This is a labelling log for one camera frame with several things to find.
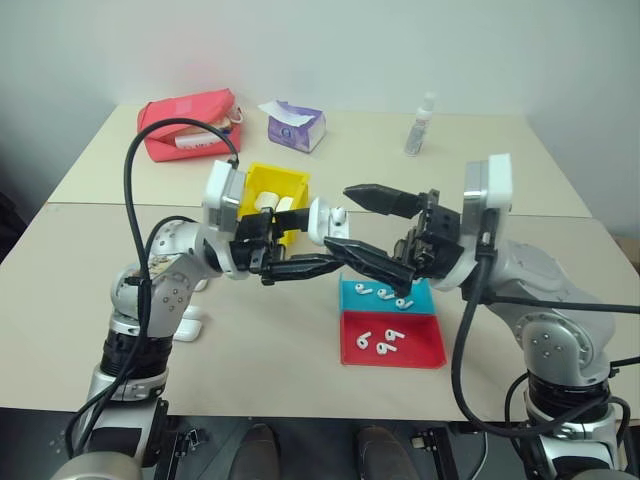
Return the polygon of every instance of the white table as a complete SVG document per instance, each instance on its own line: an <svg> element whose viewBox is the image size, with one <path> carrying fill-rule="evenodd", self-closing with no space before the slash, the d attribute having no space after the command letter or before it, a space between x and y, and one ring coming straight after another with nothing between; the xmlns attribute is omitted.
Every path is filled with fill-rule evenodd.
<svg viewBox="0 0 640 480"><path fill-rule="evenodd" d="M121 204L122 169L140 105L120 105L51 195L55 203ZM460 210L467 162L512 154L513 214L590 217L542 143L519 116L436 115L417 157L402 149L412 115L327 112L326 138L310 154L270 142L267 117L246 109L241 167L268 163L311 174L310 195L360 211L344 187L382 183L417 193L436 188L442 205ZM154 163L141 147L134 162L134 200L142 205L199 206L211 157Z"/></svg>
<svg viewBox="0 0 640 480"><path fill-rule="evenodd" d="M160 218L198 208L138 208L143 233ZM352 236L389 250L409 222L360 213ZM512 216L507 237L557 257L575 283L603 302L640 302L636 273L593 219ZM298 251L311 249L306 242ZM99 362L111 312L110 283L135 259L121 205L49 204L0 265L0 406L74 410ZM461 420L449 365L438 370L343 366L339 355L338 272L262 287L257 278L221 279L192 303L211 313L201 337L175 343L165 397L186 415ZM463 310L459 292L435 292L450 357ZM616 316L607 352L640 351L638 316ZM464 362L464 386L483 418L502 419L506 388L524 371L509 329L482 307ZM640 417L638 367L611 382ZM516 411L521 402L516 401Z"/></svg>

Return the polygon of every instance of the purple tissue box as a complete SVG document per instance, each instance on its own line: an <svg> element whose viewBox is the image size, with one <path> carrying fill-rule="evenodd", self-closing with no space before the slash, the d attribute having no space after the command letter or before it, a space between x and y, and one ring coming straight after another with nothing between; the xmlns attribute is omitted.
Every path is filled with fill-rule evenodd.
<svg viewBox="0 0 640 480"><path fill-rule="evenodd" d="M313 118L300 126L290 125L273 116L269 116L269 140L302 152L311 152L324 136L326 119L321 110L295 107L288 102L278 101L280 107L297 115L311 115Z"/></svg>

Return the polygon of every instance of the white earbud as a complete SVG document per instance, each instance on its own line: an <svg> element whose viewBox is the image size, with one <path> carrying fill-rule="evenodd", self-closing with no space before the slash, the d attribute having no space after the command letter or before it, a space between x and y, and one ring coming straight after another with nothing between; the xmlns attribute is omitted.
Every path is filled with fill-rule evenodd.
<svg viewBox="0 0 640 480"><path fill-rule="evenodd" d="M376 295L378 296L378 298L380 300L391 300L392 298L395 297L395 295L393 294L393 292L391 292L391 294L388 294L387 291L384 288L380 288L377 292Z"/></svg>
<svg viewBox="0 0 640 480"><path fill-rule="evenodd" d="M365 350L369 346L369 342L367 342L367 338L371 336L371 332L365 332L358 337L356 340L356 345L360 350Z"/></svg>
<svg viewBox="0 0 640 480"><path fill-rule="evenodd" d="M389 345L388 343L381 342L376 345L376 351L378 352L378 355L386 355L389 350L395 352L398 349L393 345Z"/></svg>
<svg viewBox="0 0 640 480"><path fill-rule="evenodd" d="M411 305L413 305L413 300L409 300L408 302L405 301L404 298L399 298L396 300L396 307L398 307L400 310L406 310L407 308L411 307Z"/></svg>
<svg viewBox="0 0 640 480"><path fill-rule="evenodd" d="M396 338L404 338L406 335L402 332L396 332L395 330L388 329L384 332L384 338L387 339L388 342L395 342Z"/></svg>
<svg viewBox="0 0 640 480"><path fill-rule="evenodd" d="M356 293L358 293L360 295L367 295L368 293L373 292L373 289L372 288L364 288L364 284L363 283L356 283L355 291L356 291Z"/></svg>

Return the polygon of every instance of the yellow box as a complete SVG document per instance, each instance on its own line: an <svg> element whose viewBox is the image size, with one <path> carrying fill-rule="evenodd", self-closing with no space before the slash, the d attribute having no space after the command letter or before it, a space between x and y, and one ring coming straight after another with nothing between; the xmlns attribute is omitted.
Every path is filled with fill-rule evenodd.
<svg viewBox="0 0 640 480"><path fill-rule="evenodd" d="M292 210L306 208L309 203L309 177L310 175L304 172L252 163L244 184L244 198L239 216L258 213L253 204L260 192L277 193L280 198L293 197ZM296 233L286 232L280 243L288 247L296 239Z"/></svg>

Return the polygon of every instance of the hand sanitizer bottle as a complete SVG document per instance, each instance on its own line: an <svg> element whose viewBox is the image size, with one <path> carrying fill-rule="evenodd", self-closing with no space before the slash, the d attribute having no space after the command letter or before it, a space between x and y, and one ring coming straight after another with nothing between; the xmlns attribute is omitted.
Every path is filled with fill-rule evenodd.
<svg viewBox="0 0 640 480"><path fill-rule="evenodd" d="M427 133L427 128L431 123L431 117L433 116L433 106L436 101L435 94L427 92L422 100L422 105L416 112L416 121L409 131L407 137L407 143L404 146L404 153L414 157L422 148L422 142L424 136Z"/></svg>

